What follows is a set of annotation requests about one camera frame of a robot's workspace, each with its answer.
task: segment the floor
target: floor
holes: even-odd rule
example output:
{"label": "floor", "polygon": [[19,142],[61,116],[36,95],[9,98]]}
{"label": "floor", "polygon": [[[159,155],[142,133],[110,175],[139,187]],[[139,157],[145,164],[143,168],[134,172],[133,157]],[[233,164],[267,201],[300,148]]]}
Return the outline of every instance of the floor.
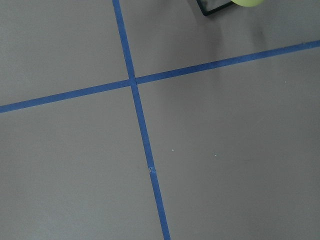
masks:
{"label": "floor", "polygon": [[0,2],[0,239],[320,239],[320,1]]}

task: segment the tennis ball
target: tennis ball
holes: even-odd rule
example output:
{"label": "tennis ball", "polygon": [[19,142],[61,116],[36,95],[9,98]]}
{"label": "tennis ball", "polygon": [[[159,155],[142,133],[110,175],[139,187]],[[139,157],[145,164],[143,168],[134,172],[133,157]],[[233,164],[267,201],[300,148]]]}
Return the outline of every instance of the tennis ball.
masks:
{"label": "tennis ball", "polygon": [[243,7],[254,7],[261,4],[264,0],[232,0],[235,4]]}

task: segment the gray floor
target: gray floor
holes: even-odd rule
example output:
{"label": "gray floor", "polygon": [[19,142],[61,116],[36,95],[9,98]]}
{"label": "gray floor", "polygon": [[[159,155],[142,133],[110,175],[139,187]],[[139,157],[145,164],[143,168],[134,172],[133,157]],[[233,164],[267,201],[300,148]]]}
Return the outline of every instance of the gray floor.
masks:
{"label": "gray floor", "polygon": [[[111,0],[0,3],[0,106],[128,79]],[[315,0],[120,3],[138,77],[320,40]],[[320,239],[319,63],[139,85],[171,239]],[[1,113],[0,132],[0,239],[164,239],[130,87]]]}

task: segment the yellow round object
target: yellow round object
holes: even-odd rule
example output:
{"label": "yellow round object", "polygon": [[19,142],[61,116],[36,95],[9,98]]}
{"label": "yellow round object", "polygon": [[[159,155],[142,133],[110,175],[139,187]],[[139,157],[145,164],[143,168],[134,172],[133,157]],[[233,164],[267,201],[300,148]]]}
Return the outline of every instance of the yellow round object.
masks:
{"label": "yellow round object", "polygon": [[261,4],[264,0],[232,0],[235,4],[243,7],[254,7]]}

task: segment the blue tape strip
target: blue tape strip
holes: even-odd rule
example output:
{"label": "blue tape strip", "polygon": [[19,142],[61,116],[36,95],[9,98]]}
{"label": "blue tape strip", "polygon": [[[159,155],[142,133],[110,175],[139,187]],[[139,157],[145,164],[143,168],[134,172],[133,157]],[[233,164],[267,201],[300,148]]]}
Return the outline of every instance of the blue tape strip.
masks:
{"label": "blue tape strip", "polygon": [[123,81],[112,82],[112,83],[103,84],[99,86],[92,86],[92,87],[83,88],[79,90],[68,91],[68,92],[59,93],[51,96],[44,96],[36,99],[31,99],[27,101],[21,101],[21,102],[0,106],[0,113],[10,112],[10,111],[19,110],[19,109],[25,109],[29,107],[42,105],[42,104],[49,104],[49,103],[66,100],[66,99],[73,99],[73,98],[77,98],[85,95],[101,93],[109,90],[129,87],[129,86],[130,86],[129,80],[123,80]]}
{"label": "blue tape strip", "polygon": [[165,208],[164,208],[164,204],[163,204],[162,197],[161,197],[157,172],[155,169],[154,158],[153,158],[151,145],[150,145],[150,141],[149,141],[149,135],[148,135],[148,131],[147,131],[146,120],[145,120],[144,111],[142,108],[138,85],[136,82],[135,70],[134,70],[134,65],[133,65],[133,61],[132,61],[132,57],[131,57],[131,53],[130,53],[125,23],[123,20],[119,0],[112,0],[112,3],[113,3],[113,7],[114,7],[114,13],[115,13],[117,26],[118,26],[118,31],[120,34],[125,64],[126,64],[126,68],[127,68],[128,76],[129,76],[129,81],[130,81],[130,85],[131,85],[131,91],[132,91],[135,111],[136,111],[136,115],[138,118],[140,132],[141,132],[141,136],[142,136],[142,142],[143,142],[146,162],[147,162],[148,168],[150,170],[151,184],[152,184],[152,188],[153,188],[156,207],[158,210],[158,215],[160,218],[162,234],[163,234],[164,240],[170,240],[171,238],[170,238]]}
{"label": "blue tape strip", "polygon": [[147,76],[141,76],[136,78],[136,82],[137,84],[144,84],[144,83],[149,83],[157,80],[177,77],[181,75],[201,72],[201,71],[210,70],[210,69],[221,68],[228,65],[249,62],[257,59],[269,58],[277,55],[288,54],[288,53],[293,53],[293,52],[317,48],[317,47],[320,47],[320,40],[310,41],[310,42],[287,46],[287,47],[276,48],[276,49],[267,50],[267,51],[261,51],[261,52],[252,53],[252,54],[243,55],[243,56],[236,56],[228,59],[212,61],[204,64],[184,67],[184,68],[171,70],[171,71],[160,72],[160,73],[151,74]]}

